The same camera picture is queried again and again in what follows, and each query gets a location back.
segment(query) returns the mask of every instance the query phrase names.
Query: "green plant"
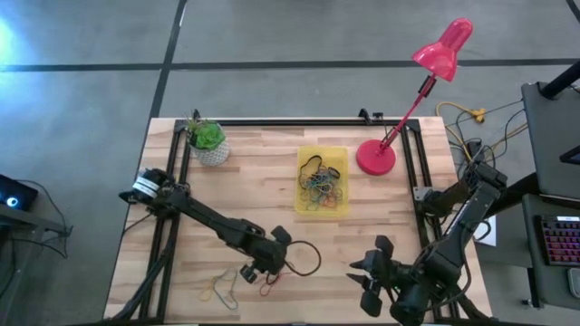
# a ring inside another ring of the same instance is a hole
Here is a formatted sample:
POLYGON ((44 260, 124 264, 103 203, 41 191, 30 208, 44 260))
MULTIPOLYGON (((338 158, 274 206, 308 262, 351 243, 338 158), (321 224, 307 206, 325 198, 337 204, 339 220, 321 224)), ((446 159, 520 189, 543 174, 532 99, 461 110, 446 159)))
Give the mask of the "green plant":
POLYGON ((188 118, 189 145, 196 149, 216 149, 226 135, 215 121, 199 120, 192 113, 188 118))

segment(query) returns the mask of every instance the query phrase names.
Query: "pink desk lamp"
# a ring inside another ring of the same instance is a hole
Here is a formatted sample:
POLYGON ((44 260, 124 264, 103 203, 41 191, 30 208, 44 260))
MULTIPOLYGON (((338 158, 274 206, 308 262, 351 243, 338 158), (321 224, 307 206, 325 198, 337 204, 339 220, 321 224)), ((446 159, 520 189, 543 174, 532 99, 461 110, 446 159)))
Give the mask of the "pink desk lamp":
POLYGON ((457 53, 468 40, 473 31, 473 24, 465 18, 454 20, 441 38, 436 42, 422 47, 412 58, 421 66, 427 68, 432 75, 427 77, 419 89, 419 95, 411 109, 405 114, 401 122, 383 140, 367 140, 356 151, 356 162, 362 171, 380 176, 391 171, 395 165, 395 151, 391 148, 409 116, 427 97, 435 85, 435 77, 439 76, 448 82, 453 81, 457 70, 457 53))

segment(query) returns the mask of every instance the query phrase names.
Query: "white label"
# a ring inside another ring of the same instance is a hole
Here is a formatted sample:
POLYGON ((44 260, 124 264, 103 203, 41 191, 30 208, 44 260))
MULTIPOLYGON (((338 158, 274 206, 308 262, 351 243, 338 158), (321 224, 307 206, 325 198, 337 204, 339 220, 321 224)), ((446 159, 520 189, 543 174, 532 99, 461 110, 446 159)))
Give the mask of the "white label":
POLYGON ((135 183, 140 183, 145 187, 151 188, 153 191, 157 191, 160 188, 156 183, 149 181, 145 177, 137 177, 135 183))
POLYGON ((143 186, 142 184, 135 182, 135 184, 133 184, 133 188, 151 196, 152 198, 157 198, 157 193, 155 191, 143 186))
POLYGON ((457 212, 455 217, 453 217, 453 221, 451 222, 451 224, 449 225, 449 227, 445 231, 444 235, 448 235, 451 232, 451 230, 453 229, 453 227, 455 226, 455 224, 458 223, 459 217, 461 216, 461 214, 463 214, 463 211, 468 207, 468 204, 469 204, 469 201, 466 201, 465 203, 463 203, 463 206, 459 209, 459 212, 457 212))
POLYGON ((578 217, 578 216, 559 216, 558 221, 580 222, 580 217, 578 217))

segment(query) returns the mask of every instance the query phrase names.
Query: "white plant pot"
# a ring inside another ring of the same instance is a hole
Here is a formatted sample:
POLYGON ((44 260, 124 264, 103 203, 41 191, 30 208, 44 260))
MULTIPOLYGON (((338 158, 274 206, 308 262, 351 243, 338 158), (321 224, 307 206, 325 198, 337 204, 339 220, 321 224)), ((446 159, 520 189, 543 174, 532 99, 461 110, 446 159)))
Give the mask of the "white plant pot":
POLYGON ((196 149, 191 146, 191 150, 201 165, 216 167, 224 163, 229 156, 229 145, 227 141, 222 141, 216 149, 196 149))

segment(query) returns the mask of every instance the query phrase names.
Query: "yellow cable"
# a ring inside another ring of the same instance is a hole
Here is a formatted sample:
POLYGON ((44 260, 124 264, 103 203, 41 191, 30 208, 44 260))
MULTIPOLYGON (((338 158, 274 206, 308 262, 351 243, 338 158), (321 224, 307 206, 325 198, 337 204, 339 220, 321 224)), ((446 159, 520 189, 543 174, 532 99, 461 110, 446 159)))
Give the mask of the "yellow cable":
POLYGON ((468 160, 471 160, 471 155, 468 152, 468 148, 465 146, 465 143, 463 143, 463 140, 461 140, 461 138, 455 133, 455 131, 453 131, 453 129, 451 129, 450 127, 445 126, 445 129, 451 133, 451 135, 453 135, 455 137, 455 139, 459 142, 459 144, 461 145, 461 147, 463 148, 463 153, 465 153, 465 156, 468 158, 468 160))
POLYGON ((512 135, 520 132, 521 130, 527 128, 527 122, 524 122, 522 125, 520 125, 519 127, 511 130, 506 137, 503 137, 502 139, 496 141, 493 145, 491 145, 491 150, 496 150, 496 147, 499 146, 499 144, 501 144, 502 142, 504 142, 505 139, 509 139, 512 135))
MULTIPOLYGON (((469 113, 474 119, 476 119, 477 122, 482 123, 484 121, 484 113, 485 113, 485 109, 479 109, 479 110, 470 110, 467 109, 457 103, 454 102, 450 102, 450 101, 443 101, 439 104, 437 104, 437 107, 435 107, 435 113, 437 114, 438 117, 441 116, 441 107, 443 105, 450 105, 454 108, 457 108, 459 110, 463 110, 466 111, 467 113, 469 113)), ((461 137, 455 133, 455 131, 453 131, 453 129, 451 129, 448 126, 445 126, 445 129, 451 133, 451 135, 453 135, 453 137, 455 137, 455 139, 457 140, 457 142, 461 145, 461 147, 463 147, 463 152, 465 153, 465 156, 468 158, 468 160, 471 160, 471 155, 468 152, 468 148, 466 147, 465 143, 463 142, 463 140, 461 140, 461 137)))

